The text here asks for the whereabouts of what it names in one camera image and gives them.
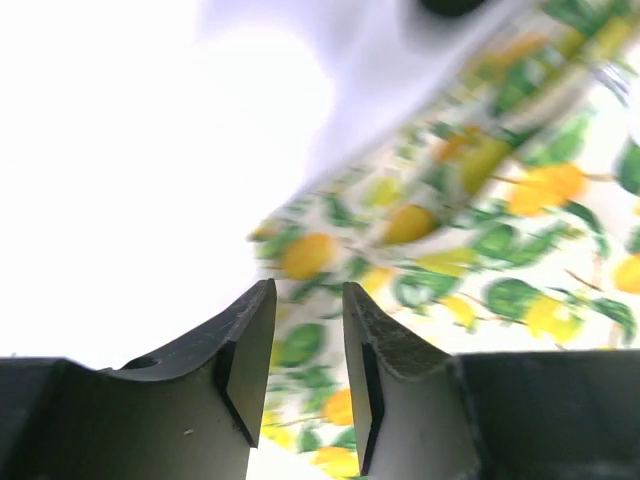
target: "green leaf print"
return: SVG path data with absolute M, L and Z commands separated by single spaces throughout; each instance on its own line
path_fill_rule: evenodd
M 547 167 L 573 161 L 584 146 L 585 132 L 589 127 L 590 119 L 589 114 L 578 115 L 562 128 L 538 155 L 529 158 L 527 165 L 531 168 Z
M 280 258 L 286 248 L 301 236 L 302 227 L 300 227 L 300 225 L 295 223 L 288 225 L 277 235 L 260 244 L 258 256 L 265 260 L 275 260 Z
M 542 4 L 542 11 L 587 37 L 594 33 L 598 12 L 586 0 L 547 0 Z
M 303 196 L 286 205 L 284 209 L 291 214 L 302 215 L 307 213 L 312 205 L 313 198 L 311 196 Z
M 593 309 L 620 325 L 623 331 L 622 342 L 625 346 L 628 347 L 633 342 L 636 337 L 637 325 L 628 306 L 608 298 L 599 298 L 593 301 Z
M 289 300 L 293 303 L 300 303 L 306 300 L 314 290 L 324 287 L 324 283 L 330 276 L 330 272 L 320 272 L 316 274 L 313 278 L 306 280 L 298 286 L 291 294 Z
M 567 224 L 558 222 L 535 235 L 532 239 L 523 242 L 518 248 L 506 255 L 503 259 L 509 263 L 507 268 L 522 268 L 533 265 L 555 247 L 556 240 L 567 230 Z
M 299 367 L 315 357 L 326 343 L 326 327 L 307 323 L 295 327 L 282 342 L 279 366 Z
M 340 187 L 350 187 L 365 178 L 371 169 L 369 167 L 353 167 L 346 174 L 338 179 L 336 185 Z
M 627 192 L 640 193 L 640 146 L 629 141 L 616 162 L 618 184 Z
M 484 291 L 489 310 L 511 322 L 520 321 L 539 294 L 538 289 L 516 278 L 496 280 Z
M 322 315 L 320 315 L 320 318 L 322 320 L 335 320 L 337 318 L 342 318 L 342 308 L 338 308 L 333 312 L 323 313 Z
M 542 130 L 541 126 L 536 126 L 523 132 L 512 132 L 506 128 L 498 127 L 491 132 L 491 136 L 507 143 L 514 150 L 522 146 L 526 141 L 538 134 Z
M 304 370 L 287 373 L 287 377 L 302 384 L 305 388 L 321 388 L 333 386 L 333 380 L 327 374 L 330 367 L 314 365 Z
M 491 114 L 499 117 L 513 110 L 521 101 L 532 96 L 537 90 L 538 74 L 541 65 L 535 54 L 516 60 L 507 68 L 505 79 L 498 86 L 496 97 L 491 107 Z
M 418 147 L 409 143 L 402 143 L 396 146 L 396 156 L 409 161 L 415 160 L 419 151 Z
M 267 385 L 267 392 L 269 393 L 277 393 L 277 392 L 291 392 L 292 388 L 286 383 L 274 383 Z
M 489 258 L 502 259 L 513 250 L 516 229 L 506 223 L 500 223 L 481 232 L 471 243 L 471 248 Z
M 587 224 L 593 234 L 593 239 L 598 245 L 598 255 L 601 258 L 607 258 L 609 256 L 609 242 L 607 241 L 604 228 L 600 220 L 598 220 L 598 217 L 584 205 L 575 202 L 567 203 L 563 207 L 563 210 L 571 215 L 575 215 Z
M 422 177 L 422 181 L 438 192 L 446 192 L 451 175 L 451 166 L 446 163 L 433 164 Z
M 327 400 L 329 400 L 334 393 L 336 393 L 335 385 L 327 385 L 310 390 L 304 404 L 304 413 L 321 412 L 324 404 L 327 403 Z
M 492 84 L 500 74 L 499 65 L 489 56 L 475 64 L 472 68 L 464 69 L 458 76 L 458 81 L 467 92 L 473 93 L 485 84 Z
M 465 210 L 460 224 L 455 226 L 456 228 L 476 229 L 508 216 L 507 202 L 502 199 L 494 199 L 483 209 L 470 207 Z
M 345 264 L 347 280 L 357 280 L 371 268 L 369 261 L 362 255 L 354 255 Z
M 347 428 L 331 444 L 333 447 L 342 447 L 352 452 L 356 449 L 356 430 L 354 427 Z
M 328 193 L 324 196 L 323 200 L 327 220 L 332 225 L 341 228 L 353 227 L 357 225 L 353 214 L 337 194 Z
M 448 140 L 456 133 L 456 128 L 448 123 L 436 122 L 431 127 L 430 132 L 438 138 Z
M 405 270 L 411 273 L 396 277 L 392 291 L 398 303 L 412 309 L 447 295 L 460 282 L 459 278 L 420 267 L 405 267 Z
M 408 127 L 400 132 L 400 135 L 401 138 L 409 145 L 422 147 L 425 144 L 425 141 L 422 138 L 422 129 L 419 123 L 409 124 Z
M 322 446 L 322 440 L 312 426 L 306 426 L 300 432 L 297 444 L 298 453 L 315 452 Z
M 632 12 L 630 0 L 613 0 L 609 7 L 609 16 L 626 17 Z
M 331 295 L 342 298 L 342 283 L 343 282 L 327 283 L 322 285 L 322 288 L 324 288 Z
M 637 226 L 631 231 L 626 247 L 627 252 L 631 255 L 640 253 L 640 226 Z
M 571 307 L 591 307 L 591 300 L 587 299 L 583 295 L 570 292 L 566 288 L 548 287 L 548 289 L 566 295 L 565 303 Z

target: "bright white background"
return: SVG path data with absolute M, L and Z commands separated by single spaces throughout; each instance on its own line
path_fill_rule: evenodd
M 0 2 L 0 355 L 119 367 L 225 308 L 246 233 L 522 1 Z

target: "black plastic part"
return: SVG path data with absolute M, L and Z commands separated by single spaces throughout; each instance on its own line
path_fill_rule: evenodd
M 441 17 L 455 18 L 466 15 L 488 0 L 418 0 L 431 13 Z
M 2 480 L 240 480 L 257 446 L 273 280 L 121 370 L 0 360 Z
M 449 356 L 357 284 L 344 323 L 372 480 L 640 479 L 639 351 Z

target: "lemon print fabric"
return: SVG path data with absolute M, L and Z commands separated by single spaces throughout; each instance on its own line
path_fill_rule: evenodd
M 452 354 L 640 347 L 619 81 L 640 78 L 639 24 L 640 0 L 532 3 L 377 151 L 256 226 L 278 283 L 263 436 L 361 478 L 344 282 Z

